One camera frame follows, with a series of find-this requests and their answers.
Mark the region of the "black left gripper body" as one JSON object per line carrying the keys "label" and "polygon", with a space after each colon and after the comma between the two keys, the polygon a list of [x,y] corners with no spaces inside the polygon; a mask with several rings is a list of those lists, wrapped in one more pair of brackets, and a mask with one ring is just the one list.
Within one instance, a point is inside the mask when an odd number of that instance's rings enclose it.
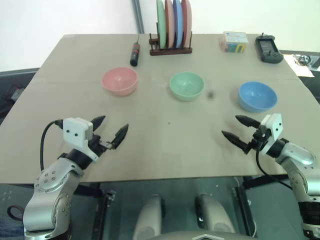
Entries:
{"label": "black left gripper body", "polygon": [[97,134],[93,134],[92,139],[88,141],[88,147],[98,157],[100,157],[107,150],[113,149],[113,145],[110,142],[101,140],[101,137]]}

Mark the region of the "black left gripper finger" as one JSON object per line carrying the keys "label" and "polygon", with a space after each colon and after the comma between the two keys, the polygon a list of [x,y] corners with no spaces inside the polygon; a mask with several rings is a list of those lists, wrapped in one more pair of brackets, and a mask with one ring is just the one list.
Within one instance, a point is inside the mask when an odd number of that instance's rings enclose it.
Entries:
{"label": "black left gripper finger", "polygon": [[90,122],[92,123],[93,126],[93,131],[95,131],[104,121],[104,119],[106,118],[105,115],[101,115],[101,116],[97,116],[95,118],[93,118]]}
{"label": "black left gripper finger", "polygon": [[118,148],[118,146],[122,143],[122,141],[125,139],[126,134],[128,132],[129,125],[126,124],[123,127],[121,127],[118,132],[115,134],[114,139],[111,142],[112,149],[115,150]]}

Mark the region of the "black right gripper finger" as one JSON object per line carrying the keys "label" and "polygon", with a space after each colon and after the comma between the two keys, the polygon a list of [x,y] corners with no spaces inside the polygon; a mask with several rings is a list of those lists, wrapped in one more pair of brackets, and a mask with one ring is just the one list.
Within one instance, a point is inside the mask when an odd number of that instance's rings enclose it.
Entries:
{"label": "black right gripper finger", "polygon": [[253,127],[258,129],[261,123],[251,117],[245,115],[236,115],[235,118],[244,126],[246,127]]}
{"label": "black right gripper finger", "polygon": [[222,130],[221,133],[223,134],[223,136],[233,145],[235,145],[236,147],[240,148],[243,152],[246,151],[248,144],[243,142],[242,140],[240,140],[240,138],[236,135],[234,135],[231,132],[227,132]]}

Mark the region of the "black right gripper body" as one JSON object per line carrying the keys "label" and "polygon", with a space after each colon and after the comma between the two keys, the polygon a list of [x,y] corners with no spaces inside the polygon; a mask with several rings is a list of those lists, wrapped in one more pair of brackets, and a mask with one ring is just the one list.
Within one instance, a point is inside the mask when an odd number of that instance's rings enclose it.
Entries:
{"label": "black right gripper body", "polygon": [[244,153],[248,154],[250,150],[255,150],[259,152],[262,147],[267,143],[269,137],[271,136],[271,130],[266,126],[259,126],[255,133],[253,134],[252,140],[247,144],[244,149]]}

